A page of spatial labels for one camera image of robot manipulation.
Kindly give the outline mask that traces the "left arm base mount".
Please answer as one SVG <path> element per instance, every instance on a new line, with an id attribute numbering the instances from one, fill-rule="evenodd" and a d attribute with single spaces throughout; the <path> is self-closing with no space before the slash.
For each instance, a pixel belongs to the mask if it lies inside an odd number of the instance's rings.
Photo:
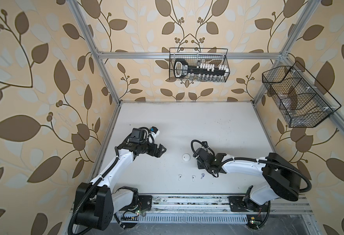
<path id="1" fill-rule="evenodd" d="M 149 211 L 152 207 L 152 196 L 151 195 L 136 195 L 130 205 L 123 207 L 122 211 L 130 212 L 142 212 Z"/>

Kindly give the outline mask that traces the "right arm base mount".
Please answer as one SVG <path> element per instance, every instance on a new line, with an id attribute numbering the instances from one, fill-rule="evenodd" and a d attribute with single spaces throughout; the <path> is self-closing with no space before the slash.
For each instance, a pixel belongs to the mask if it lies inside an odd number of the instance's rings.
<path id="1" fill-rule="evenodd" d="M 270 203 L 266 202 L 259 205 L 245 196 L 230 196 L 228 202 L 231 212 L 267 212 L 270 208 Z"/>

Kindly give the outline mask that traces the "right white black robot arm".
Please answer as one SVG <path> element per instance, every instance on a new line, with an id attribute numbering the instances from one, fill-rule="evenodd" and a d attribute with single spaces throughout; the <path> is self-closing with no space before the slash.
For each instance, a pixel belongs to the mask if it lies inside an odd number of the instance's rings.
<path id="1" fill-rule="evenodd" d="M 263 179 L 261 183 L 249 186 L 242 198 L 240 206 L 247 211 L 255 211 L 278 198 L 298 201 L 301 193 L 312 189 L 310 179 L 277 153 L 261 158 L 216 154 L 207 142 L 198 140 L 191 141 L 191 149 L 198 168 L 214 178 L 220 174 L 239 173 Z"/>

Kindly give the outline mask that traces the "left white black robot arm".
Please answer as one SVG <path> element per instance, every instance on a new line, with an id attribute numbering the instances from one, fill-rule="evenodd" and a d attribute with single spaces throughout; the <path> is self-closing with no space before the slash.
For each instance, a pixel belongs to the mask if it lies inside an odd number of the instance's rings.
<path id="1" fill-rule="evenodd" d="M 105 169 L 90 182 L 78 186 L 67 229 L 69 235 L 74 234 L 75 225 L 85 227 L 79 232 L 81 235 L 92 229 L 104 231 L 113 219 L 121 228 L 127 229 L 117 212 L 125 207 L 131 210 L 141 207 L 138 190 L 127 186 L 116 192 L 113 192 L 113 189 L 137 156 L 147 154 L 160 158 L 167 151 L 163 145 L 155 143 L 159 133 L 155 126 L 134 128 L 122 143 L 115 147 L 116 155 Z"/>

